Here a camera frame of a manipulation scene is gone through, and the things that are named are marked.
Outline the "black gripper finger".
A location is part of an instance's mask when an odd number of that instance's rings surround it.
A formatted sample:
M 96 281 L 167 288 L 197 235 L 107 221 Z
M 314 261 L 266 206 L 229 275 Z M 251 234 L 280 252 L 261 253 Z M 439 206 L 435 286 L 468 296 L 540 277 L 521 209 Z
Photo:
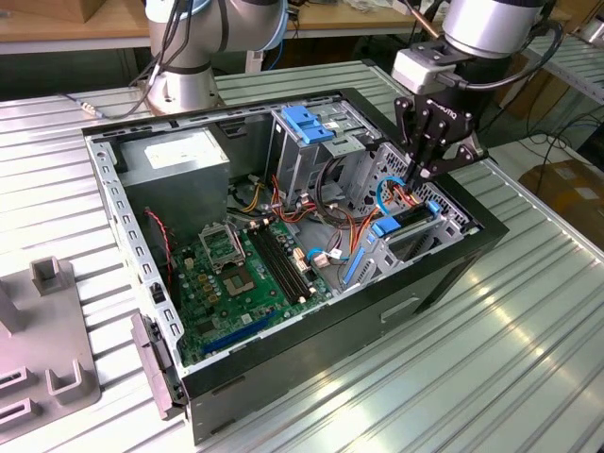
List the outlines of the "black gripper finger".
M 420 172 L 423 157 L 423 126 L 417 119 L 413 101 L 409 97 L 398 97 L 394 101 L 394 113 L 400 144 L 409 163 L 404 175 L 405 188 L 416 189 L 421 185 Z
M 436 176 L 447 174 L 482 159 L 482 150 L 475 141 L 476 120 L 472 133 L 444 152 L 424 152 L 421 158 L 421 185 Z

